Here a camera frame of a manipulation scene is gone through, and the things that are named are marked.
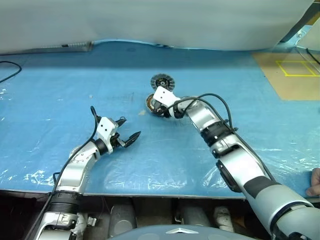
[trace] robotic arm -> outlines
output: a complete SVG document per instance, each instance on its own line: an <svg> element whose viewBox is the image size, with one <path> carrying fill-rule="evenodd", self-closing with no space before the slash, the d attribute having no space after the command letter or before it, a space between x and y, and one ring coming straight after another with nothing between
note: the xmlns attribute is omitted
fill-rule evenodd
<svg viewBox="0 0 320 240"><path fill-rule="evenodd" d="M234 192L245 195L264 228L277 240L319 240L320 209L285 185L274 181L258 155L227 125L214 108L196 97L176 97L173 79L152 78L155 93L147 100L152 113L182 118L186 114L218 159L222 178Z"/></svg>
<svg viewBox="0 0 320 240"><path fill-rule="evenodd" d="M114 121L97 116L97 121L97 139L91 139L82 148L76 148L70 153L72 156L77 151L61 173L35 240L75 240L76 235L70 230L76 226L77 212L92 167L103 154L111 154L119 146L130 146L140 135L140 132L136 132L127 141L119 138L117 129L125 123L124 117Z"/></svg>

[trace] black cable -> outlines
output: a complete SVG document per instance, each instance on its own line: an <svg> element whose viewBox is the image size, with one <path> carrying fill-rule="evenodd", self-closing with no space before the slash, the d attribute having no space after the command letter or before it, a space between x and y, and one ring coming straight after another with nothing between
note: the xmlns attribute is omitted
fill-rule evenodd
<svg viewBox="0 0 320 240"><path fill-rule="evenodd" d="M4 79L1 79L1 80L0 80L0 83L3 83L4 81L6 81L6 80L8 80L8 79L10 79L10 78L12 78L12 77L14 77L14 76L17 75L18 73L20 73L21 70L22 70L22 67L21 67L19 64L15 63L15 62L12 62L12 61L0 61L0 64L2 64L2 63L8 63L8 64L16 65L19 69L18 69L18 71L16 71L16 72L14 72L13 74L5 77Z"/></svg>
<svg viewBox="0 0 320 240"><path fill-rule="evenodd" d="M64 172L65 168L67 167L68 163L71 161L71 159L85 146L87 145L95 136L96 132L97 132L97 128L98 128L98 118L97 118L97 113L96 113L96 110L93 106L90 107L91 109L91 112L92 112L92 115L94 117L94 130L93 130L93 133L92 135L88 138L88 140L82 144L76 151L74 151L74 153L69 157L69 159L65 162L65 164L63 165L63 167L61 168L61 171L57 177L57 179L55 180L55 184L53 186L53 189L52 189L52 192L51 194L49 195L48 199L46 200L43 208L41 209L40 213L38 214L36 220L33 222L31 228L29 229L27 235L25 236L24 240L28 240L30 235L32 234L34 228L36 227L36 225L38 224L40 218L42 217L42 215L44 214L48 204L50 203L51 201L51 198L53 196L53 194L55 193L56 189L57 189L57 186L58 186L58 183L60 181L60 178L61 178L61 175L62 173Z"/></svg>
<svg viewBox="0 0 320 240"><path fill-rule="evenodd" d="M320 65L320 61L318 59L316 59L315 56L313 56L313 54L309 51L309 48L306 48L305 50L310 55L310 57L312 57L313 60L315 60L316 63Z"/></svg>
<svg viewBox="0 0 320 240"><path fill-rule="evenodd" d="M246 148L248 148L248 149L254 154L254 156L255 156L255 157L258 159L258 161L261 163L262 167L264 168L264 170L265 170L266 174L269 176L269 178L270 178L272 181L276 182L276 179L275 179L274 176L271 174L270 170L269 170L268 167L265 165L265 163L264 163L264 162L261 160L261 158L257 155L257 153L246 143L245 140L243 140L243 139L236 133L236 129L233 128L232 125L228 125L228 124L227 124L227 122L219 115L218 111L217 111L208 101L206 101L206 100L204 100L204 99L201 98L201 97L204 97L204 96L214 96L214 97L216 97L216 96L218 96L218 95L216 95L216 94L214 94L214 93L205 93L205 94L202 94L202 95L200 95L200 96L198 96L198 97L189 96L189 97L186 97L186 98L184 98L184 99L181 99L181 100L176 101L176 102L173 103L172 105L170 105L170 106L168 106L167 108L165 108L165 109L163 110L163 112L166 112L166 111L168 111L170 108L173 108L174 106L176 106L176 105L178 105L178 104L180 104L180 103L189 101L189 100L195 100L195 101L198 100L198 101L201 101L201 102L207 104L207 105L212 109L212 111L217 115L217 117L220 119L220 121L221 121L233 134L235 134L240 141L243 142L243 145L244 145ZM220 97L219 99L220 99L220 100L223 100L222 102L223 102L223 104L224 104L224 106L225 106L225 108L226 108L226 111L228 112L229 122L231 122L231 124L232 124L232 118L231 118L231 113L230 113L230 109L229 109L228 104L226 103L226 101L225 101L222 97ZM190 103L190 104L184 109L183 114L185 114L185 112L186 112L187 109L192 105L192 103Z"/></svg>

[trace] finger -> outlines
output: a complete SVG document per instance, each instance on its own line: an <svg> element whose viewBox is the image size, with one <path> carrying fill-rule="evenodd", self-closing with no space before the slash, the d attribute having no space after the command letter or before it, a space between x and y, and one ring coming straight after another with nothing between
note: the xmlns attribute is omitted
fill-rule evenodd
<svg viewBox="0 0 320 240"><path fill-rule="evenodd" d="M310 197L320 195L320 184L309 187L305 193Z"/></svg>
<svg viewBox="0 0 320 240"><path fill-rule="evenodd" d="M313 169L311 176L311 186L320 184L320 168Z"/></svg>

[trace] brown cardboard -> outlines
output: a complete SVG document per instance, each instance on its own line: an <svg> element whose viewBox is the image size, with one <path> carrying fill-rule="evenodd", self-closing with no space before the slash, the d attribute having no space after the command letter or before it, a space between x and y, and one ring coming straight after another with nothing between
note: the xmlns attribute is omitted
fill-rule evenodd
<svg viewBox="0 0 320 240"><path fill-rule="evenodd" d="M304 53L255 52L252 54L282 100L319 101L320 65Z"/></svg>

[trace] blue table surface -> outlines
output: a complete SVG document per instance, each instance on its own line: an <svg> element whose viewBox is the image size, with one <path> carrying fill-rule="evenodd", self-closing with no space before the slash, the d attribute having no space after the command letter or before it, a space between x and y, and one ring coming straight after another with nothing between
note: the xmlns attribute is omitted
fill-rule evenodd
<svg viewBox="0 0 320 240"><path fill-rule="evenodd" d="M277 46L277 51L292 48ZM0 83L0 189L48 192L70 151L98 115L127 118L129 148L98 161L86 193L128 196L242 198L229 190L206 143L185 119L151 115L145 106L154 74L175 79L177 96L212 92L229 104L233 124L276 180L305 196L320 165L318 101L281 100L249 51L187 50L133 42L105 42L91 52L0 56L21 64ZM13 72L0 65L0 79ZM215 99L209 100L226 116Z"/></svg>

